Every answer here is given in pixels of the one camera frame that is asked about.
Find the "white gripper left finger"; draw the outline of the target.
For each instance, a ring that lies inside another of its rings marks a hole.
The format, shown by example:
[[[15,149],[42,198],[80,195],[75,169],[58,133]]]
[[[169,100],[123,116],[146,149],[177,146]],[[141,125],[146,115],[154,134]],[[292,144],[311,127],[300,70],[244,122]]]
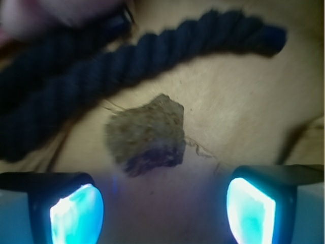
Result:
[[[87,173],[1,174],[1,243],[97,243],[103,219]]]

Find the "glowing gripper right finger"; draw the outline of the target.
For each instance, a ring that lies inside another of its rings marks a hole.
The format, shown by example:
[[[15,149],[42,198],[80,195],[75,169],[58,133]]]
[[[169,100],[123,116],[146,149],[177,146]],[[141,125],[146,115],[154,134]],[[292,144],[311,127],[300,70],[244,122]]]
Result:
[[[324,166],[239,166],[226,212],[237,243],[324,243]]]

